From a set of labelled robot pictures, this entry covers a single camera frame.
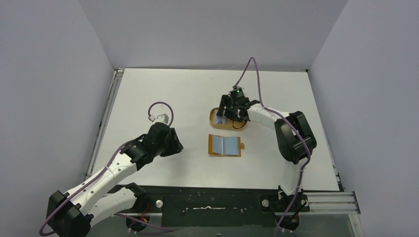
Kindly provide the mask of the orange plastic tray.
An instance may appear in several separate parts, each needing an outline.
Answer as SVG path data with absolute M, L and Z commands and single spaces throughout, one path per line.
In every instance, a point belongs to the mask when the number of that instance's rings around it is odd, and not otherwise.
M 209 123 L 211 125 L 211 127 L 216 128 L 216 129 L 224 129 L 224 130 L 244 130 L 247 127 L 247 121 L 242 121 L 242 122 L 234 122 L 231 121 L 229 119 L 227 119 L 227 124 L 226 125 L 218 125 L 214 123 L 214 117 L 216 115 L 218 108 L 213 108 L 210 111 L 210 115 L 209 115 Z

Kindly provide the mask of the credit card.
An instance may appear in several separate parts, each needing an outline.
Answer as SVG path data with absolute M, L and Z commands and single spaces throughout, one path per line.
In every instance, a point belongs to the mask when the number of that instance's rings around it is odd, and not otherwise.
M 226 125 L 227 124 L 227 118 L 224 116 L 217 116 L 214 117 L 214 123 L 218 125 Z

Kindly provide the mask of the orange leather card holder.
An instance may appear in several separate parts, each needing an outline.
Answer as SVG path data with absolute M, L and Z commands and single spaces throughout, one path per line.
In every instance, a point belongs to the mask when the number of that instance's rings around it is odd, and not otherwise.
M 208 154 L 216 157 L 241 157 L 245 149 L 240 137 L 208 135 Z

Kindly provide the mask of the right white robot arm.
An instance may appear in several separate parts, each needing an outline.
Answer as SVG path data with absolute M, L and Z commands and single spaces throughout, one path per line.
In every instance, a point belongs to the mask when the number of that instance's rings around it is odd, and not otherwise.
M 304 167 L 317 147 L 305 114 L 265 107 L 260 101 L 251 101 L 246 97 L 241 87 L 222 95 L 218 109 L 216 115 L 224 116 L 231 122 L 256 122 L 275 131 L 279 152 L 286 160 L 279 184 L 283 194 L 278 196 L 278 204 L 282 210 L 292 210 L 297 205 L 295 193 L 301 189 Z

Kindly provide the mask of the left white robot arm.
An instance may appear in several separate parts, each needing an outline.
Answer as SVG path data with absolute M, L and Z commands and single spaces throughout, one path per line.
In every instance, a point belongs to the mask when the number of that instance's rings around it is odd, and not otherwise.
M 66 192 L 54 192 L 48 200 L 40 236 L 84 237 L 93 225 L 119 212 L 118 205 L 121 210 L 142 211 L 146 197 L 137 188 L 110 198 L 105 194 L 155 157 L 175 155 L 182 150 L 175 129 L 164 122 L 154 122 L 146 134 L 119 146 L 102 170 Z

